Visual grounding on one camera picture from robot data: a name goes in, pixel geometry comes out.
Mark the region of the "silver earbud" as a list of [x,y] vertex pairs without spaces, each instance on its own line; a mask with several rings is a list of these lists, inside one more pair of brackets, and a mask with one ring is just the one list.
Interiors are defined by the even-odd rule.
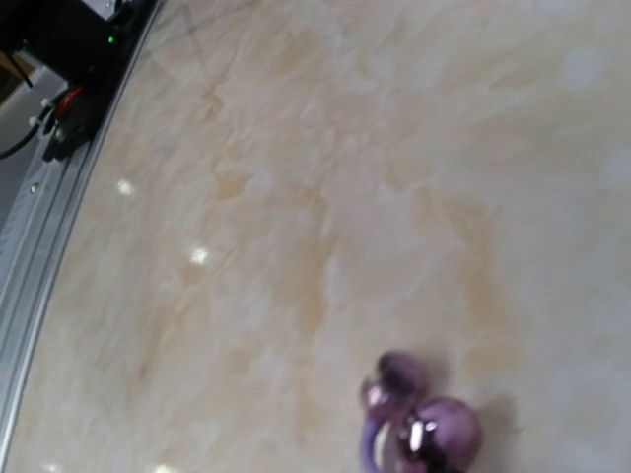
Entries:
[[425,366],[407,351],[379,356],[360,399],[363,472],[465,472],[480,451],[474,410],[449,396],[431,398]]

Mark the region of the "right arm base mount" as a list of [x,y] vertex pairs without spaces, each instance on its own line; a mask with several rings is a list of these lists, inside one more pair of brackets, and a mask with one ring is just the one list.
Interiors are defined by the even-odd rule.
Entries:
[[92,141],[157,12],[159,1],[3,1],[1,53],[25,52],[66,83],[43,102],[29,132],[3,160],[38,133],[50,137],[42,159],[61,161]]

